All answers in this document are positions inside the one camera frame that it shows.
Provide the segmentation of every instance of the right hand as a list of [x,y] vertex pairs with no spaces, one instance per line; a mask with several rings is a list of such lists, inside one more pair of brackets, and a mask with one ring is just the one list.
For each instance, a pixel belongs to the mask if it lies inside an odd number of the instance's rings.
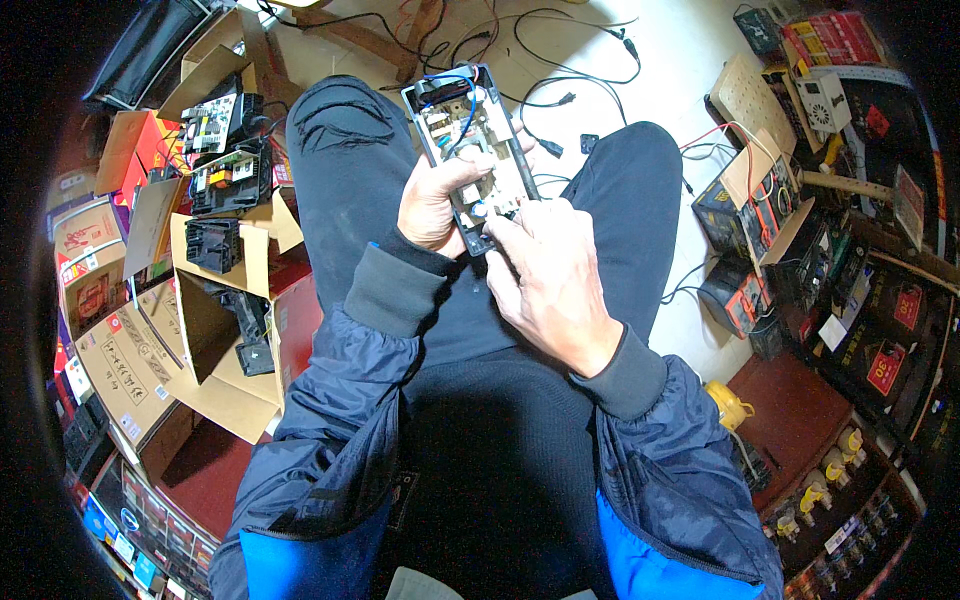
[[583,377],[610,364],[623,324],[607,312],[593,244],[593,219],[560,198],[528,202],[510,220],[494,216],[484,231],[503,254],[487,252],[487,285],[500,314],[534,346]]

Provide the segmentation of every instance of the knee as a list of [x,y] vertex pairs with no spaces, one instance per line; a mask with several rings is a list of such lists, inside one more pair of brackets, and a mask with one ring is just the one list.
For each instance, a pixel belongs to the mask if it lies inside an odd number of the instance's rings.
[[633,123],[614,135],[618,135],[617,145],[623,150],[624,146],[630,149],[645,149],[663,152],[665,156],[679,153],[677,141],[667,131],[650,121]]
[[287,139],[295,149],[385,143],[393,135],[389,101],[351,75],[310,86],[290,108]]

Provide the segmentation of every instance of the fan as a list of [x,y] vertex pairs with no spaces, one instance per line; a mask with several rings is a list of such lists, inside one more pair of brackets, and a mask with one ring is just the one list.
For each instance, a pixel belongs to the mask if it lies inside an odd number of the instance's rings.
[[824,127],[830,124],[830,113],[827,112],[827,107],[825,107],[820,103],[817,103],[812,107],[810,107],[809,116],[811,121],[816,121],[817,123],[819,123],[820,125],[823,125]]

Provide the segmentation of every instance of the wooden stick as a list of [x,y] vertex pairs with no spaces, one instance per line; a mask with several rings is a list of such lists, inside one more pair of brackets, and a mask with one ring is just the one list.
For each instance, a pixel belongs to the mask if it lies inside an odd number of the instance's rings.
[[827,175],[817,171],[801,171],[800,179],[802,183],[810,185],[819,185],[820,187],[829,187],[839,189],[852,194],[862,194],[875,198],[884,204],[892,204],[894,200],[894,190],[891,187],[885,187],[869,181],[854,180],[849,177],[840,177],[839,175]]
[[886,254],[886,253],[884,253],[884,252],[880,252],[880,251],[877,251],[877,250],[871,250],[871,251],[870,251],[870,256],[876,256],[877,258],[879,258],[879,259],[881,259],[881,260],[885,260],[885,261],[887,261],[887,262],[889,262],[889,263],[893,263],[893,264],[895,264],[895,265],[898,265],[898,266],[906,269],[907,271],[909,271],[910,273],[912,273],[912,274],[914,274],[914,275],[921,276],[921,277],[923,277],[924,279],[926,279],[927,281],[932,281],[933,283],[936,283],[937,285],[946,288],[946,289],[949,290],[954,296],[960,298],[960,287],[957,287],[957,286],[953,285],[952,283],[947,283],[946,281],[943,281],[943,280],[940,279],[939,277],[934,276],[934,275],[931,275],[930,273],[924,271],[924,270],[921,269],[920,267],[915,267],[915,266],[911,265],[911,264],[908,263],[908,262],[903,262],[903,261],[900,260],[899,258],[894,258],[894,257],[891,256],[890,254]]

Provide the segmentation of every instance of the floor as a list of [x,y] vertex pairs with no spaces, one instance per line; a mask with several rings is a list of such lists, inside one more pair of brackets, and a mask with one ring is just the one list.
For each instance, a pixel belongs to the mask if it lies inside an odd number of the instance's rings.
[[[241,4],[248,2],[255,8],[253,0],[243,0]],[[630,21],[622,27],[634,41],[643,66],[632,83],[616,87],[627,120],[631,123],[653,121],[667,129],[678,143],[685,143],[715,125],[704,109],[703,98],[713,86],[724,61],[735,53],[753,56],[746,39],[731,19],[737,4],[736,0],[647,0],[642,3],[592,0],[584,5],[500,0],[497,3],[497,13],[502,18],[500,36],[487,52],[485,61],[501,90],[522,97],[533,82],[548,77],[552,67],[530,57],[519,47],[513,36],[516,20],[505,18],[507,15],[548,6],[593,23]],[[638,5],[642,6],[642,14],[636,12]],[[327,8],[343,15],[380,10],[392,26],[398,22],[395,10],[387,11],[375,0],[334,0]],[[457,40],[466,33],[485,31],[481,24],[491,18],[484,0],[450,0],[442,26],[426,46],[432,47],[443,40]],[[380,27],[375,18],[369,21],[370,27]],[[399,30],[401,39],[405,38],[406,29]],[[325,38],[315,32],[304,34],[277,24],[271,30],[276,35],[288,75],[296,84],[308,87],[334,73],[356,75],[374,88],[396,83],[393,79],[395,70],[389,64],[348,42],[336,37]],[[633,72],[633,62],[620,42],[596,29],[557,19],[528,18],[522,22],[520,34],[524,42],[542,56],[592,75],[625,79]],[[464,47],[461,57],[480,48],[482,42],[471,42]],[[531,102],[555,102],[567,91],[577,96],[568,105],[524,110],[527,126],[534,134],[566,148],[563,156],[557,159],[538,147],[535,150],[536,173],[572,177],[586,158],[579,152],[580,134],[588,132],[603,136],[622,127],[612,98],[590,82],[552,84],[536,92]],[[387,95],[400,103],[397,93]],[[694,193],[699,193],[716,177],[721,167],[722,164],[714,158],[685,161],[684,176],[693,186]],[[551,192],[559,193],[560,185],[547,184],[541,192],[546,196]],[[677,246],[667,290],[673,289],[684,274],[703,263],[708,256],[707,239],[689,208],[693,200],[693,196],[683,192]],[[696,285],[704,276],[704,271],[700,270],[684,284]],[[749,342],[741,341],[721,328],[693,295],[683,292],[660,309],[650,346],[661,354],[682,356],[705,381],[729,381],[752,353]]]

